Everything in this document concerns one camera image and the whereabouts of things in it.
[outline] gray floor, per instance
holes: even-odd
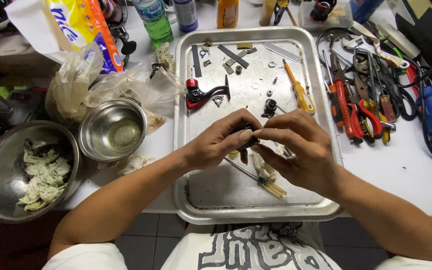
[[[176,214],[140,214],[115,241],[128,270],[159,270],[184,234]],[[386,252],[353,218],[320,223],[326,254],[343,270],[371,270]]]

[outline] metal tray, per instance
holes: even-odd
[[[222,104],[217,107],[209,100],[196,111],[186,109],[185,97],[178,97],[175,103],[174,115],[174,150],[182,147],[214,121],[236,111],[247,108],[249,112],[264,124],[267,118],[262,118],[264,102],[268,99],[267,90],[273,90],[272,99],[287,111],[296,109],[297,100],[286,74],[283,57],[261,46],[261,43],[271,42],[292,53],[302,55],[303,60],[294,62],[286,59],[296,80],[307,87],[316,106],[315,119],[331,136],[333,154],[337,163],[342,165],[336,131],[331,120],[325,86],[316,54],[313,37],[305,30],[293,26],[274,26],[246,29],[222,29],[195,31],[185,35],[176,47],[176,75],[185,81],[190,76],[193,66],[191,45],[200,48],[206,41],[213,42],[210,53],[199,58],[202,77],[195,78],[203,92],[224,84],[225,74],[223,63],[229,57],[217,46],[223,44],[234,53],[238,53],[236,43],[250,42],[257,52],[243,57],[249,63],[240,75],[228,75],[231,101],[224,96]],[[212,64],[203,67],[203,62],[211,60]],[[269,68],[268,63],[274,60],[277,65]],[[258,83],[257,89],[252,84]],[[274,143],[268,146],[276,148]],[[249,150],[249,171],[256,173]],[[228,224],[281,221],[322,221],[336,217],[341,207],[314,192],[296,187],[278,175],[276,184],[282,187],[287,196],[279,200],[256,181],[250,179],[231,164],[223,161],[218,167],[205,171],[192,171],[179,178],[172,187],[172,197],[178,215],[192,224]]]

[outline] human hand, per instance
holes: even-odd
[[[291,184],[325,197],[337,190],[339,169],[333,159],[331,138],[303,109],[273,117],[253,134],[284,144],[296,154],[285,158],[262,144],[251,147]]]
[[[262,128],[261,123],[247,109],[239,109],[217,120],[180,148],[189,169],[203,170],[218,166],[226,155],[251,139],[253,132],[249,129],[231,134],[234,129],[243,128],[248,123],[255,130]],[[241,161],[248,163],[247,152],[241,152]]]

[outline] table surface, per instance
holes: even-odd
[[[260,27],[258,21],[261,3],[261,0],[239,2],[238,28]],[[196,1],[196,9],[199,20],[198,29],[216,29],[217,1],[198,0]],[[299,6],[290,3],[289,9],[298,21]],[[128,68],[132,68],[139,62],[147,61],[153,57],[154,49],[150,45],[149,37],[134,7],[129,7],[128,11],[126,30],[130,40],[135,40],[138,44],[136,52],[131,55],[129,60]],[[166,13],[170,20],[175,18],[172,9],[167,10]],[[383,19],[396,26],[394,15],[386,1],[371,17],[371,21],[375,23],[379,23]],[[292,25],[287,14],[283,15],[279,25]],[[178,29],[177,23],[172,24],[171,28],[174,41],[171,42],[170,48],[174,54],[178,41],[185,33]],[[328,42],[321,43],[320,49],[324,48],[328,50]],[[351,58],[351,54],[344,52],[342,48],[339,48],[338,51]],[[399,118],[396,125],[397,132],[391,134],[391,141],[386,145],[381,140],[378,140],[374,145],[350,144],[349,139],[342,132],[338,136],[338,142],[344,166],[365,181],[415,204],[432,216],[432,158],[424,144],[421,123],[418,120],[409,122]],[[168,118],[161,128],[146,136],[137,153],[160,159],[172,150],[173,119]],[[94,169],[93,174],[81,183],[75,194],[61,207],[67,210],[73,209],[90,194],[113,181],[116,177],[115,173],[110,170]],[[171,201],[171,188],[160,194],[156,200],[147,206],[144,212],[176,212]]]

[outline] white cloth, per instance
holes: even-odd
[[[161,270],[341,270],[324,253],[317,222],[271,223],[240,229],[230,226],[213,226],[212,233],[188,233]],[[80,269],[126,270],[127,267],[123,255],[112,243],[72,246],[43,267],[43,270]],[[432,270],[432,261],[395,256],[375,270]]]

